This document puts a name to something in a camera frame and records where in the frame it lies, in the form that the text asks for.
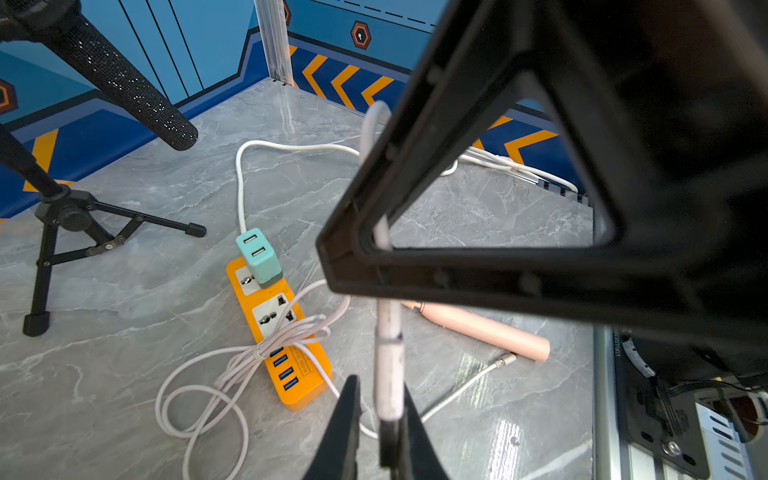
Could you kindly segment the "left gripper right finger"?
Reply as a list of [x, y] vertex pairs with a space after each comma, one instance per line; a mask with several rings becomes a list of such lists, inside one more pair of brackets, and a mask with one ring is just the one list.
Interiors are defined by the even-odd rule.
[[[517, 100], [553, 119], [606, 233], [589, 248], [378, 248]], [[339, 294], [767, 345], [767, 5], [452, 1], [321, 231]]]

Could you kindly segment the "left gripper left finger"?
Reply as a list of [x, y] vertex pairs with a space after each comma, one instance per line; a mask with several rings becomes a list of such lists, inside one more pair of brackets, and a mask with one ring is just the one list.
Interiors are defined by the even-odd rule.
[[340, 397], [303, 480], [355, 480], [360, 443], [360, 381], [351, 375]]

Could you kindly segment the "orange power strip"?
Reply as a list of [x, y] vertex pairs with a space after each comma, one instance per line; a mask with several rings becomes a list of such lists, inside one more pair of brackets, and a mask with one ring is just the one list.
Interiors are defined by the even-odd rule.
[[260, 286], [242, 258], [230, 262], [226, 273], [255, 341], [283, 342], [264, 361], [280, 401], [292, 412], [303, 409], [328, 389], [325, 380], [333, 373], [320, 344], [299, 348], [287, 338], [285, 330], [305, 318], [291, 287], [284, 279]]

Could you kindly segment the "teal charger cube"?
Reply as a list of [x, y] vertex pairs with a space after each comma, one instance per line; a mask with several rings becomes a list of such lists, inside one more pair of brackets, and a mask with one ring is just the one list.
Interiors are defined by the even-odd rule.
[[236, 245], [246, 266], [261, 288], [269, 288], [283, 278], [283, 268], [273, 246], [258, 229], [246, 230], [236, 237]]

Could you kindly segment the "pink electric toothbrush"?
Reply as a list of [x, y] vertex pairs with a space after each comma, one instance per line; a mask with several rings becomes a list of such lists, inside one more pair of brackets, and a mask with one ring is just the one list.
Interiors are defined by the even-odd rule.
[[434, 324], [511, 353], [537, 362], [544, 362], [550, 356], [550, 343], [547, 339], [502, 322], [450, 305], [407, 300], [401, 303], [411, 310], [417, 310]]

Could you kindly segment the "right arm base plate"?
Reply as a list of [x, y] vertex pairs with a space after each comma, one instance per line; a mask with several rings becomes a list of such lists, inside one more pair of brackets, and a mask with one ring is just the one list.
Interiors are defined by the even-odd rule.
[[674, 473], [691, 479], [711, 475], [695, 401], [674, 396], [637, 352], [632, 339], [616, 333], [614, 341], [616, 400], [620, 439]]

